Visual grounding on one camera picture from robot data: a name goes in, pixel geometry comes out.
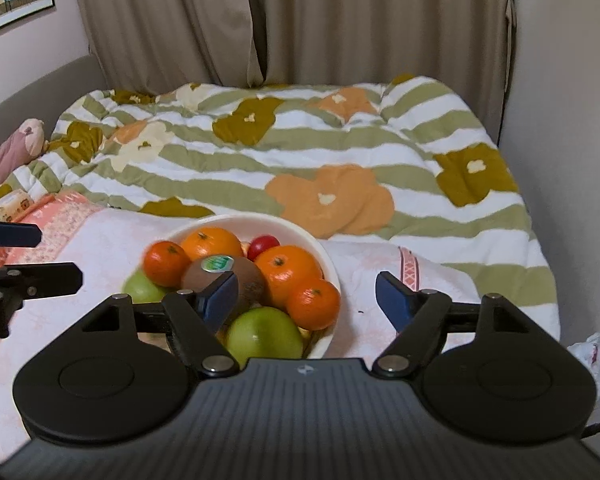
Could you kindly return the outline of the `small mandarin orange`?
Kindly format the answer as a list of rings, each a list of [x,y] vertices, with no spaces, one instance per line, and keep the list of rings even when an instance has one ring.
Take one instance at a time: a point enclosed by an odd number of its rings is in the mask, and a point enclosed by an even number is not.
[[[291,289],[285,309],[297,326],[316,332],[336,323],[340,302],[340,292],[331,282],[308,278]]]
[[[144,252],[142,268],[145,275],[157,286],[175,288],[192,260],[184,249],[172,240],[159,240]]]

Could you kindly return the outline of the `green apple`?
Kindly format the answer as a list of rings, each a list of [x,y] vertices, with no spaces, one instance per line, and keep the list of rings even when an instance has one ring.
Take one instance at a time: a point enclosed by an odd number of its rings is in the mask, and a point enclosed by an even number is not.
[[[128,294],[134,304],[150,304],[160,302],[170,290],[154,284],[142,269],[138,269],[126,279],[122,292]]]
[[[304,342],[285,312],[271,307],[248,310],[230,324],[225,347],[241,367],[251,358],[301,359]]]

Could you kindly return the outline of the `small printed box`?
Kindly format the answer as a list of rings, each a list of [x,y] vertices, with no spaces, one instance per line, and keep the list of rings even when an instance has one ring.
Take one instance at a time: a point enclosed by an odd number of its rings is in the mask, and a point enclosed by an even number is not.
[[[0,198],[0,221],[14,222],[33,205],[27,192],[15,190]]]

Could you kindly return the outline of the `pink floral towel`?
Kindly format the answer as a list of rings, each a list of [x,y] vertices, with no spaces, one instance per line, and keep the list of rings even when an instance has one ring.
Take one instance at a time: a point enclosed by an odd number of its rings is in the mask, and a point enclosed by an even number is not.
[[[28,301],[10,323],[10,335],[0,342],[0,463],[28,440],[12,402],[12,382],[18,370],[49,342],[106,297],[120,292],[140,263],[145,248],[188,226],[183,218],[151,217],[119,209],[91,214],[58,255],[82,271],[84,282],[71,297]],[[342,308],[327,356],[355,356],[373,363],[396,331],[375,299],[376,276],[402,273],[412,254],[405,245],[325,240],[341,287]]]

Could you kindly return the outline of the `large orange left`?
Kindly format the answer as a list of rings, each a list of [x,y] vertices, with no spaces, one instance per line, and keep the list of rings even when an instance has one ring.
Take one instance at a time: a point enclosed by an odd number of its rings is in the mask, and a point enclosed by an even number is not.
[[[206,226],[189,233],[180,243],[188,258],[192,261],[208,256],[242,257],[242,243],[230,231]]]

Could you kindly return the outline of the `large orange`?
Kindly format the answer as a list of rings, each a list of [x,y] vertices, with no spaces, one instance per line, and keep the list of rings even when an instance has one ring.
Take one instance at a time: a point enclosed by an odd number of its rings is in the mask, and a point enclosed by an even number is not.
[[[206,226],[189,233],[180,243],[188,258],[192,261],[208,256],[242,257],[242,243],[230,231]]]
[[[294,245],[277,246],[254,260],[266,283],[265,304],[283,309],[291,289],[308,278],[322,278],[314,255]]]

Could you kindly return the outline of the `pink plush toy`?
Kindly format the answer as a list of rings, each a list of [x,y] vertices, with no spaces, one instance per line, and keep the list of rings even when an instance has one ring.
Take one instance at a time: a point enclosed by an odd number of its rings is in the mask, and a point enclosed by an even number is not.
[[[0,145],[0,185],[15,169],[41,156],[46,146],[44,122],[36,118],[26,119]]]

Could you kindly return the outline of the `large orange right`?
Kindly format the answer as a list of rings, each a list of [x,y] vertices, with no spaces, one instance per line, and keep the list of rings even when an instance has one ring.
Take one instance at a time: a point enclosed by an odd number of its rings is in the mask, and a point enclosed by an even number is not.
[[[265,304],[283,309],[291,289],[308,278],[322,278],[314,255],[294,245],[277,246],[254,260],[266,283]]]

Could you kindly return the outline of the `cream yellow bowl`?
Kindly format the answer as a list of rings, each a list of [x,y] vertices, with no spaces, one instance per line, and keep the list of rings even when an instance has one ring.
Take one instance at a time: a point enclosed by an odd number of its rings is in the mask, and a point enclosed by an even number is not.
[[[335,267],[309,232],[268,214],[221,214],[151,243],[122,289],[157,302],[177,288],[201,292],[225,271],[238,292],[215,333],[239,363],[324,356],[341,306]]]

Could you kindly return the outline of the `grey headboard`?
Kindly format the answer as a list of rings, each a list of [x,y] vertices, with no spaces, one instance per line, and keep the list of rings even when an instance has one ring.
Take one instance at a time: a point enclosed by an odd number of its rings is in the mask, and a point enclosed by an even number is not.
[[[28,118],[41,119],[49,136],[61,113],[74,101],[106,88],[106,78],[93,55],[59,67],[0,103],[0,145]]]

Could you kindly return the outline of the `green striped floral duvet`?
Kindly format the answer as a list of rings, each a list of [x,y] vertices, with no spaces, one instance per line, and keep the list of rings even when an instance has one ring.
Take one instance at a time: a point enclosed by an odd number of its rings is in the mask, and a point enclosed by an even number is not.
[[[260,212],[323,240],[405,245],[560,332],[554,275],[517,183],[480,120],[435,79],[94,90],[46,141],[0,197],[71,190],[162,216]]]

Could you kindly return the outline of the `white plastic bag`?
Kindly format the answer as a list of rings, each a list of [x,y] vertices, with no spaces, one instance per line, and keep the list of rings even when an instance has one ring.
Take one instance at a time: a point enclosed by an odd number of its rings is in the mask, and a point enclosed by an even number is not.
[[[586,341],[575,342],[567,350],[591,373],[596,385],[596,398],[600,398],[600,333],[592,334]]]

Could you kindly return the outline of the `beige curtain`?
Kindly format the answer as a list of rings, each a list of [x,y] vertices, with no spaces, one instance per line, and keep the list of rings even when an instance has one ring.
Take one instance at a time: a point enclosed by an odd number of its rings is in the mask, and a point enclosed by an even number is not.
[[[501,129],[513,0],[78,0],[114,88],[164,93],[434,77]]]

